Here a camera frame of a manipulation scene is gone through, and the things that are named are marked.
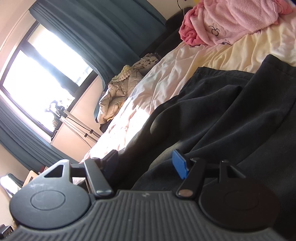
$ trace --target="window frame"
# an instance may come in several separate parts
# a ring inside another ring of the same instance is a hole
[[[54,65],[49,63],[39,52],[32,46],[28,39],[31,37],[33,32],[37,29],[37,27],[40,25],[38,21],[36,21],[29,31],[26,33],[26,35],[23,37],[21,42],[19,43],[18,47],[14,51],[13,55],[11,56],[3,75],[0,79],[0,90],[6,95],[6,97],[26,116],[28,117],[34,124],[36,124],[41,130],[43,130],[46,134],[48,134],[50,137],[54,137],[55,133],[58,131],[58,129],[61,127],[62,122],[59,121],[57,127],[53,132],[51,132],[49,129],[47,129],[41,122],[36,120],[34,117],[32,117],[29,113],[26,112],[25,109],[23,109],[10,95],[10,93],[5,89],[3,86],[3,83],[5,81],[5,78],[10,70],[10,67],[15,60],[17,54],[19,51],[23,51],[25,55],[27,55],[30,58],[33,58],[36,60],[40,65],[42,65],[46,70],[48,70],[61,84],[61,86],[68,90],[68,92],[74,97],[74,100],[70,104],[70,106],[67,108],[67,111],[71,111],[74,105],[77,103],[77,101],[80,99],[80,97],[83,95],[83,93],[87,90],[87,88],[90,86],[90,84],[94,81],[94,79],[98,76],[98,74],[95,71],[92,71],[88,77],[83,81],[83,83],[78,86],[76,83],[74,83],[70,78],[65,76],[60,70],[58,70]]]

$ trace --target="beige puffer jacket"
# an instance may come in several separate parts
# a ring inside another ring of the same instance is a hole
[[[105,95],[100,100],[99,123],[103,124],[113,119],[126,99],[131,95],[135,86],[143,76],[138,69],[128,69],[125,79],[112,79],[108,84]]]

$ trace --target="sunlight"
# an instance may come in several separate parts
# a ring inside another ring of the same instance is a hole
[[[37,27],[28,42],[78,86],[92,71],[75,51],[42,25]],[[50,103],[54,100],[61,101],[67,108],[74,100],[50,72],[21,50],[13,61],[3,86],[28,114],[50,131],[55,129],[54,115],[45,111]]]

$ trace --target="round black pad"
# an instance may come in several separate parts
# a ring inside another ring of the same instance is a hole
[[[37,230],[58,229],[87,212],[91,204],[88,193],[72,184],[68,175],[54,178],[41,175],[10,201],[11,215],[18,224]]]
[[[275,194],[264,185],[239,178],[206,188],[199,206],[218,226],[243,232],[271,227],[280,208]]]

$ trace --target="window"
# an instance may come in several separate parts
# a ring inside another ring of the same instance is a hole
[[[70,111],[96,77],[75,51],[35,22],[10,59],[0,89],[52,137],[61,123],[50,104],[59,102]]]
[[[12,198],[13,195],[15,195],[21,189],[21,187],[11,178],[11,176],[13,175],[8,174],[0,178],[0,185],[10,198]]]

